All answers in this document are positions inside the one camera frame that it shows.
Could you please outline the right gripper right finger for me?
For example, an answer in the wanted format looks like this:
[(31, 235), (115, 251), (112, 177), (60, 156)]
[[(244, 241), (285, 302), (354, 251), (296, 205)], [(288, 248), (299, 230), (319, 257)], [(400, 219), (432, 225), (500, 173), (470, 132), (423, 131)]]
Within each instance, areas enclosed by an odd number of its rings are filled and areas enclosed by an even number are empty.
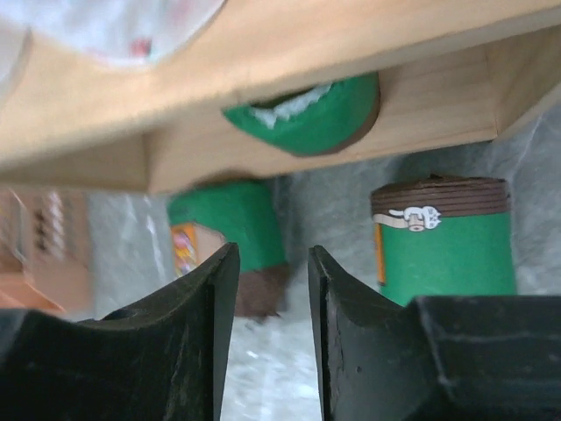
[(325, 420), (557, 420), (558, 296), (418, 296), (398, 305), (309, 251)]

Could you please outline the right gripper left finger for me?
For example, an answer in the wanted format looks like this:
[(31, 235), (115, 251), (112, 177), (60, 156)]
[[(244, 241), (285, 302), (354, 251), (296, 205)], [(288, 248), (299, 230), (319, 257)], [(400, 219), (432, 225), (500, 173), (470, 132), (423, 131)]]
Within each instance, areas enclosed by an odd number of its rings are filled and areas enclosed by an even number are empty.
[(2, 419), (219, 419), (239, 267), (227, 244), (100, 320), (3, 310)]

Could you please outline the green roll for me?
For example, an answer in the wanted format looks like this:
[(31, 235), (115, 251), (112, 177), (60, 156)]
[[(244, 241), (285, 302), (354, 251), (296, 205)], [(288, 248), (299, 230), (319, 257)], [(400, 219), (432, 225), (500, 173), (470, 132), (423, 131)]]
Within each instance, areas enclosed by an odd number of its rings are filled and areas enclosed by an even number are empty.
[(315, 86), (266, 103), (223, 110), (241, 132), (294, 156), (337, 153), (363, 139), (380, 112), (377, 72)]
[(370, 204), (384, 297), (515, 294), (505, 180), (431, 175), (376, 189)]

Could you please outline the brown roll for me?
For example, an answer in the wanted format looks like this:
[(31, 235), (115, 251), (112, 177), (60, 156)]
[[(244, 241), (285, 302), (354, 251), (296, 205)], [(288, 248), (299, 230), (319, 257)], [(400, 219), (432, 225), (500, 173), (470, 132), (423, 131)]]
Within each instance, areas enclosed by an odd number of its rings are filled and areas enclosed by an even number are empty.
[(273, 199), (263, 182), (215, 184), (167, 203), (174, 268), (185, 275), (226, 243), (238, 245), (240, 269), (235, 315), (278, 315), (290, 269)]

